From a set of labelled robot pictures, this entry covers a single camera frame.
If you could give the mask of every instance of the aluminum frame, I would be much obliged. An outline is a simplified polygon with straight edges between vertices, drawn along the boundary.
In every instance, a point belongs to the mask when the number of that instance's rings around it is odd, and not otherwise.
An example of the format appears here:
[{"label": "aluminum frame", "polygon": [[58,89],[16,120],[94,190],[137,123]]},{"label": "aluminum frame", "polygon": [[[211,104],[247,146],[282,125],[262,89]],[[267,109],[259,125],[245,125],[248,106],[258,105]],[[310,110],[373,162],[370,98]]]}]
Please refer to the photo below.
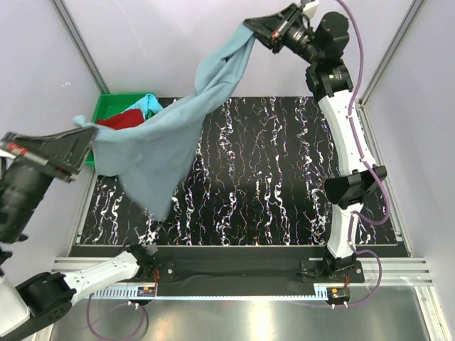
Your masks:
[{"label": "aluminum frame", "polygon": [[[89,266],[94,266],[109,258],[84,258],[84,257],[61,257],[57,258],[53,265],[53,271],[79,271],[86,269]],[[365,275],[366,285],[374,286],[378,279],[378,263],[375,259],[363,258],[359,259]],[[417,300],[424,318],[424,323],[427,326],[431,341],[451,341],[451,335],[447,327],[444,315],[433,287],[432,279],[429,274],[427,263],[423,258],[382,258],[382,281],[381,286],[406,286],[413,287],[416,292]],[[154,283],[141,283],[141,285],[154,286]],[[137,286],[138,283],[122,283],[123,286]],[[351,286],[364,286],[365,284],[352,283]],[[198,297],[203,300],[217,300],[221,301],[228,299],[232,301],[248,300],[268,300],[268,301],[287,301],[292,299],[301,301],[324,301],[323,294],[318,294],[318,290],[324,291],[324,287],[333,286],[333,283],[319,283],[315,285],[316,296],[302,297],[302,298],[288,298],[286,296],[257,296],[253,298],[246,297],[224,297],[224,296],[205,296]],[[163,299],[173,300],[192,300],[194,297],[181,296],[181,297],[167,297]],[[35,335],[34,341],[47,341],[50,339],[52,326],[41,330]]]},{"label": "aluminum frame", "polygon": [[[382,154],[380,152],[378,140],[376,139],[375,132],[373,131],[373,127],[368,118],[369,116],[365,106],[361,105],[358,102],[355,107],[360,117],[360,123],[362,124],[364,136],[365,139],[367,140],[367,145],[370,147],[371,153],[373,154],[374,158],[379,164],[384,164],[384,158],[382,157]],[[390,184],[390,180],[386,178],[383,183],[387,191],[387,194],[390,197],[390,219],[392,220],[392,226],[395,229],[397,241],[400,241],[402,239],[402,241],[405,243],[408,255],[412,256],[411,243],[409,237],[407,236],[405,224],[403,222],[402,215],[400,214],[400,210],[395,204],[396,203],[395,194]]]},{"label": "aluminum frame", "polygon": [[372,93],[374,92],[376,85],[378,84],[382,74],[387,69],[387,66],[390,64],[390,61],[393,59],[393,56],[397,52],[397,49],[401,45],[403,39],[405,38],[407,32],[411,28],[412,24],[415,22],[416,18],[418,17],[420,10],[423,8],[427,0],[414,0],[411,6],[409,7],[403,21],[400,24],[395,36],[392,39],[387,51],[385,52],[382,60],[380,61],[378,68],[376,69],[375,73],[371,81],[368,83],[368,86],[363,93],[362,98],[360,99],[360,103],[363,106],[366,105],[368,100],[371,98]]},{"label": "aluminum frame", "polygon": [[93,81],[98,87],[98,90],[102,94],[109,94],[109,88],[101,75],[101,72],[98,70],[98,67],[93,60],[92,55],[90,54],[87,46],[85,45],[82,35],[80,34],[77,26],[71,16],[71,13],[68,11],[68,8],[65,5],[64,0],[50,0],[52,5],[55,8],[60,20],[62,21],[68,35],[71,37],[77,51],[80,54],[80,57],[84,61],[85,66],[87,67],[88,72],[91,74]]},{"label": "aluminum frame", "polygon": [[79,212],[77,214],[73,237],[71,238],[71,243],[68,246],[68,250],[66,251],[66,256],[69,256],[72,247],[80,242],[82,231],[84,230],[85,219],[87,218],[88,210],[90,208],[90,202],[92,200],[93,190],[95,189],[98,177],[94,168],[91,168],[90,172],[91,172],[90,180],[87,184],[87,187],[85,188],[82,203],[79,207]]}]

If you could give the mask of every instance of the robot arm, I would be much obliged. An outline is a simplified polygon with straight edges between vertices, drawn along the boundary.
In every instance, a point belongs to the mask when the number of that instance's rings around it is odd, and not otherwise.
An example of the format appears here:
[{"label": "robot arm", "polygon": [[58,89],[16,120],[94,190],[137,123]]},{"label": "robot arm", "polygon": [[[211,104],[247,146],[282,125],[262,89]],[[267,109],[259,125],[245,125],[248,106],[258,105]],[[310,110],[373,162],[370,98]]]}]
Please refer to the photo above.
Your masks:
[{"label": "robot arm", "polygon": [[[8,133],[0,146],[0,242],[22,242],[34,210],[54,178],[76,179],[95,128],[82,128],[42,137]],[[135,278],[145,281],[154,270],[156,248],[131,245],[118,256],[84,271],[38,274],[17,287],[0,270],[0,340],[19,341],[61,319],[81,299],[112,283]],[[0,265],[11,252],[0,249]]]},{"label": "robot arm", "polygon": [[15,288],[0,277],[0,340],[19,341],[52,325],[77,302],[112,283],[146,280],[154,269],[151,250],[133,245],[83,271],[42,273]]},{"label": "robot arm", "polygon": [[351,212],[360,212],[364,197],[378,187],[363,161],[373,165],[381,181],[387,171],[384,166],[376,165],[362,136],[359,142],[364,156],[360,158],[357,136],[351,128],[350,118],[355,130],[362,131],[355,108],[349,117],[353,83],[341,59],[349,41],[348,19],[336,12],[326,13],[314,31],[309,25],[309,16],[314,15],[318,3],[317,0],[301,0],[301,4],[291,4],[272,16],[246,19],[244,25],[273,53],[286,46],[310,64],[306,69],[306,83],[330,126],[340,166],[340,176],[324,183],[333,216],[326,255],[318,272],[326,278],[340,278],[349,273],[356,261],[355,245],[350,241],[355,241],[358,217],[355,216],[348,236]]}]

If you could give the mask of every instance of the light blue cloth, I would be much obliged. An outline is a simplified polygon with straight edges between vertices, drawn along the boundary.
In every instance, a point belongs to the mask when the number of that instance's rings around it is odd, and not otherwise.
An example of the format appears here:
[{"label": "light blue cloth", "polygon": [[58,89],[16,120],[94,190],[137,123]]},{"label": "light blue cloth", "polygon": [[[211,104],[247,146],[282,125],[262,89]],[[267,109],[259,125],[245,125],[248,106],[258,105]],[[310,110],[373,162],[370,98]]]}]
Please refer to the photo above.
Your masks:
[{"label": "light blue cloth", "polygon": [[232,95],[254,42],[252,31],[240,26],[225,45],[199,64],[193,94],[139,126],[114,130],[75,117],[77,125],[99,129],[93,144],[96,171],[118,175],[133,201],[148,209],[154,219],[165,219],[175,187],[191,169],[206,114]]},{"label": "light blue cloth", "polygon": [[126,108],[123,112],[131,109],[141,110],[144,120],[147,120],[147,113],[149,110],[151,110],[154,114],[158,114],[161,110],[163,110],[163,107],[158,103],[158,100],[153,94],[146,94],[132,106]]}]

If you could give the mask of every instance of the purple cable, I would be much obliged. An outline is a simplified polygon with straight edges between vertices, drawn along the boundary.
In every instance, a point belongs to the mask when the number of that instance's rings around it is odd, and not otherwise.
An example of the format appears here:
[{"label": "purple cable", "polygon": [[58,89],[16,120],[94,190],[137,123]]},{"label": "purple cable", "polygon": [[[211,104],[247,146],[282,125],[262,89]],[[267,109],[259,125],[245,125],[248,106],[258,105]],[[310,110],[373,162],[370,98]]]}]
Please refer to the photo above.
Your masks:
[{"label": "purple cable", "polygon": [[[351,99],[349,101],[348,116],[349,116],[350,128],[353,131],[354,140],[355,140],[355,144],[356,144],[357,149],[358,149],[358,153],[360,154],[360,158],[364,158],[365,154],[363,153],[362,146],[360,145],[360,138],[358,137],[357,131],[355,130],[354,120],[351,117],[351,114],[353,112],[354,101],[355,101],[355,98],[357,97],[357,94],[358,94],[358,92],[360,90],[360,85],[362,84],[362,78],[363,78],[363,61],[365,59],[364,52],[363,52],[363,42],[362,42],[362,38],[360,37],[360,30],[358,28],[357,22],[355,21],[354,15],[350,11],[348,5],[346,5],[343,0],[335,0],[335,1],[338,2],[341,7],[343,7],[345,12],[349,16],[349,19],[353,23],[353,28],[354,28],[354,31],[355,31],[355,35],[357,36],[358,48],[359,48],[359,52],[360,52],[360,66],[359,66],[359,71],[358,71],[358,80],[357,80],[357,85],[355,86],[354,91],[353,91],[353,96],[351,97]],[[368,171],[370,172],[371,176],[375,179],[376,183],[379,186],[379,189],[381,190],[382,196],[384,197],[384,201],[385,201],[385,216],[381,220],[376,222],[376,221],[371,220],[370,218],[366,217],[365,215],[362,215],[360,212],[353,211],[352,213],[358,215],[359,218],[361,218],[362,220],[366,221],[368,224],[381,225],[381,224],[384,224],[390,217],[390,199],[389,199],[389,195],[387,194],[387,192],[386,192],[386,190],[384,188],[384,185],[382,184],[381,180],[376,175],[376,172],[368,164],[368,162],[363,161],[363,164],[368,169]]]},{"label": "purple cable", "polygon": [[[101,320],[104,320],[109,314],[113,313],[114,311],[120,309],[120,308],[123,308],[123,307],[126,307],[126,306],[129,306],[128,302],[124,302],[124,303],[120,303],[120,304],[117,304],[116,306],[110,308],[106,313],[104,313],[103,315],[101,315],[99,318],[97,318],[95,321],[91,321],[91,325],[96,325],[98,322],[100,322]],[[88,329],[88,326],[87,325],[83,325],[82,327],[80,326],[77,326],[77,323],[75,323],[75,321],[72,319],[71,315],[69,315],[69,318],[70,318],[70,321],[71,321],[71,324],[73,325],[73,327],[75,328],[75,330],[84,330],[84,329]]]},{"label": "purple cable", "polygon": [[[90,330],[90,332],[98,339],[100,340],[103,340],[103,341],[130,341],[134,336],[136,336],[136,334],[141,330],[142,328],[142,325],[144,324],[144,320],[145,320],[145,315],[146,315],[146,311],[144,309],[144,307],[142,307],[141,305],[139,306],[141,308],[141,321],[139,322],[139,325],[137,326],[137,328],[134,330],[134,332],[132,332],[129,336],[127,337],[124,337],[122,339],[108,339],[107,337],[103,337],[101,336],[100,334],[98,334],[95,329],[93,329],[93,323],[90,322],[90,302],[92,301],[92,296],[93,294],[90,294],[90,296],[88,297],[88,301],[87,301],[87,307],[85,309],[85,318],[87,319],[87,326],[88,326],[88,329]],[[117,309],[118,307],[120,307],[121,305],[117,305],[116,307],[113,307],[113,309],[110,310],[110,312],[112,312],[112,310],[115,310]]]},{"label": "purple cable", "polygon": [[[354,28],[354,31],[355,31],[355,35],[357,36],[358,48],[359,48],[359,52],[360,52],[360,66],[359,66],[359,71],[358,71],[358,81],[357,81],[357,85],[355,86],[355,89],[353,91],[353,96],[351,97],[351,99],[349,101],[348,116],[349,116],[350,128],[351,128],[351,130],[353,132],[353,136],[354,136],[355,144],[356,144],[357,149],[358,149],[358,153],[360,155],[360,158],[363,159],[365,157],[365,154],[363,153],[363,149],[362,149],[362,147],[360,145],[360,138],[359,138],[359,136],[357,134],[357,131],[355,130],[354,120],[353,120],[353,118],[351,116],[351,114],[353,112],[354,101],[355,101],[355,98],[357,97],[357,94],[358,94],[358,92],[360,90],[360,85],[362,83],[362,78],[363,78],[363,61],[364,61],[364,57],[365,57],[364,56],[364,52],[363,52],[363,42],[362,42],[362,38],[360,37],[360,30],[358,28],[357,22],[355,21],[354,15],[350,11],[348,5],[346,5],[343,0],[335,0],[335,1],[338,2],[341,7],[343,7],[343,9],[348,14],[349,19],[351,20],[351,22],[353,24],[353,28]],[[381,224],[384,224],[390,217],[390,199],[389,199],[389,196],[388,196],[388,194],[387,194],[387,192],[386,192],[386,190],[384,188],[384,185],[382,184],[382,182],[379,179],[379,177],[376,175],[376,172],[373,170],[373,168],[366,161],[363,161],[363,164],[368,169],[368,171],[370,172],[371,176],[375,179],[376,183],[379,186],[379,189],[381,190],[382,196],[384,197],[384,200],[385,200],[385,216],[379,221],[374,221],[374,220],[371,220],[370,218],[366,217],[365,215],[362,215],[358,211],[352,211],[351,213],[353,215],[359,216],[359,218],[361,218],[362,220],[366,221],[367,223],[369,223],[371,225],[381,225]],[[370,295],[368,295],[367,297],[365,297],[364,299],[362,299],[362,300],[360,300],[358,302],[351,303],[349,305],[350,307],[355,307],[357,305],[360,305],[362,303],[365,303],[365,302],[369,301],[377,293],[377,291],[379,289],[379,286],[381,284],[381,278],[382,278],[382,264],[381,264],[381,260],[379,259],[379,256],[375,252],[373,252],[371,250],[357,251],[355,249],[355,247],[353,246],[353,240],[352,240],[352,237],[351,237],[352,231],[353,231],[353,227],[354,227],[354,216],[353,215],[351,215],[350,221],[349,221],[348,243],[349,243],[351,249],[353,250],[353,252],[355,254],[357,254],[357,255],[370,254],[371,256],[376,258],[376,260],[378,261],[379,278],[378,278],[378,282],[376,283],[376,286],[374,287],[374,289],[370,293]]]}]

